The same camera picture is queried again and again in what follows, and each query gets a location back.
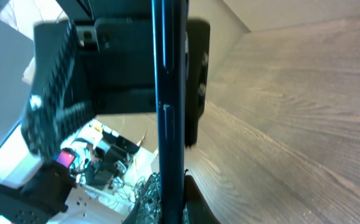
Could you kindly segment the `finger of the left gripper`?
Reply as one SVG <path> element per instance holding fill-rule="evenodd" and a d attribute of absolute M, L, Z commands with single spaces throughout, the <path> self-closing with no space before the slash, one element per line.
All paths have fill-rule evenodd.
<path fill-rule="evenodd" d="M 204 112 L 211 26 L 204 19 L 188 19 L 187 80 L 184 145 L 197 142 L 199 119 Z"/>
<path fill-rule="evenodd" d="M 43 23 L 34 27 L 36 70 L 22 118 L 21 133 L 34 155 L 45 162 L 59 153 L 63 140 L 96 115 L 91 100 L 66 100 L 73 80 L 80 82 L 79 93 L 88 88 L 76 71 L 78 35 L 72 21 Z"/>

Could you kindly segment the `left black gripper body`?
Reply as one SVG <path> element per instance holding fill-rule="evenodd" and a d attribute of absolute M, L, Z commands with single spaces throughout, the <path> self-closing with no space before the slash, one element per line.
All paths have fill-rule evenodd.
<path fill-rule="evenodd" d="M 156 111 L 149 0 L 58 0 L 84 42 L 76 57 L 96 114 Z"/>

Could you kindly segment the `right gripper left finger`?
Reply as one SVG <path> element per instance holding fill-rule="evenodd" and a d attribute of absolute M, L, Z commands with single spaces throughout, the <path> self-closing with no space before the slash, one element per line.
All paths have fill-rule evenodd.
<path fill-rule="evenodd" d="M 159 223 L 161 223 L 160 175 L 152 173 L 146 181 L 135 206 L 122 224 Z"/>

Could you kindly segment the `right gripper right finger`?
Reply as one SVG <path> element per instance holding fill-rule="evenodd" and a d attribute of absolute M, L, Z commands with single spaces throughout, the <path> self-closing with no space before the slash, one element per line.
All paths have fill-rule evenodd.
<path fill-rule="evenodd" d="M 220 224 L 191 175 L 184 171 L 184 224 Z"/>

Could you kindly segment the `blue Samsung Galaxy smartphone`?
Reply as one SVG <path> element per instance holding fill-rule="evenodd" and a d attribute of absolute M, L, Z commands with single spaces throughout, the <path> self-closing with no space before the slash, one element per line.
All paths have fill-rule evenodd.
<path fill-rule="evenodd" d="M 152 0 L 162 223 L 182 223 L 186 89 L 185 0 Z"/>

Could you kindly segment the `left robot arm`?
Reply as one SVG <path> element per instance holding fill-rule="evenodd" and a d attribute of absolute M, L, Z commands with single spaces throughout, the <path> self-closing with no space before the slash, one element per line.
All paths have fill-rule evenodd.
<path fill-rule="evenodd" d="M 61 1 L 67 21 L 34 27 L 36 74 L 0 144 L 0 214 L 13 223 L 216 223 L 184 150 L 204 112 L 210 24 L 186 0 Z M 101 114 L 155 113 L 159 173 L 126 218 L 58 162 L 61 143 Z"/>

